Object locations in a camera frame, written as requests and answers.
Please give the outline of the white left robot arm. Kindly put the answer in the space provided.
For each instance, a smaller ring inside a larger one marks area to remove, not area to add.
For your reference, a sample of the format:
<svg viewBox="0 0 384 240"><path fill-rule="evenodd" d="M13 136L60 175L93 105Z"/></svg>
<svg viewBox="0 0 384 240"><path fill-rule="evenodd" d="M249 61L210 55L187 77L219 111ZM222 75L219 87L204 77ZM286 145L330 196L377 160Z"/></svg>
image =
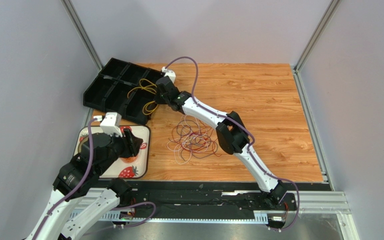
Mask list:
<svg viewBox="0 0 384 240"><path fill-rule="evenodd" d="M93 203L70 218L103 173L119 158L137 156L143 142L129 128L113 134L90 132L79 145L80 151L59 170L46 208L27 239L77 240L106 212L128 201L131 186L114 178Z"/></svg>

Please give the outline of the black compartment organizer box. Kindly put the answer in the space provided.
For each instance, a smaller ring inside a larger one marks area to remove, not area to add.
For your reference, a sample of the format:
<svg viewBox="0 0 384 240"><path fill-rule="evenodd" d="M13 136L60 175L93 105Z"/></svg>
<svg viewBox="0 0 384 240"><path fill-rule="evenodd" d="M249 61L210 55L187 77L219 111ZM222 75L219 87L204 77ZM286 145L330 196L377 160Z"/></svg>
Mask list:
<svg viewBox="0 0 384 240"><path fill-rule="evenodd" d="M117 112L122 118L139 125L151 119L150 110L157 106L154 92L141 87L152 86L163 77L160 70L111 58L85 90L82 103L101 112Z"/></svg>

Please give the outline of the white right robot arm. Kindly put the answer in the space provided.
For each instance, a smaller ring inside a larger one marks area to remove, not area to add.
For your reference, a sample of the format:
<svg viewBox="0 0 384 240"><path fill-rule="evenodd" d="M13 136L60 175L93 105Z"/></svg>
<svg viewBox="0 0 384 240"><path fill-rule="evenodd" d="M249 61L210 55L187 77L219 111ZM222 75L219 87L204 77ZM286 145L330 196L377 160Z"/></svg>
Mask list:
<svg viewBox="0 0 384 240"><path fill-rule="evenodd" d="M169 77L156 81L158 94L172 110L196 118L216 131L218 145L227 154L237 157L254 177L259 189L267 193L273 205L281 205L287 189L282 180L268 169L257 155L254 138L245 128L240 116L232 111L216 110L193 98L187 91L179 91Z"/></svg>

